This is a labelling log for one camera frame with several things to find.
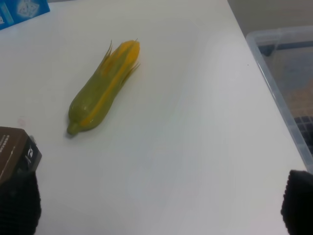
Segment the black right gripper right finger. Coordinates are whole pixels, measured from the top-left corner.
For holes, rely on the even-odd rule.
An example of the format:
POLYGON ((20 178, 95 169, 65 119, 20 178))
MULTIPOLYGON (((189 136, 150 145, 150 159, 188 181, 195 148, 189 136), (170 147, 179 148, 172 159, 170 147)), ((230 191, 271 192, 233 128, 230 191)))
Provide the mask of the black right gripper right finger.
POLYGON ((311 173, 290 171, 281 215, 290 235, 313 233, 313 175, 311 173))

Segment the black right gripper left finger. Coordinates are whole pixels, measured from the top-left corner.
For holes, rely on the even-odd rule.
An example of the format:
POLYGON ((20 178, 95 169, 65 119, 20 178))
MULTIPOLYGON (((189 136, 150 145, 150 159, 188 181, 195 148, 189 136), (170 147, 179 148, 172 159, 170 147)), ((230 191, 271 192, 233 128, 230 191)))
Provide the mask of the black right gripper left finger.
POLYGON ((0 233, 33 235, 41 217, 36 173, 20 173, 0 186, 0 233))

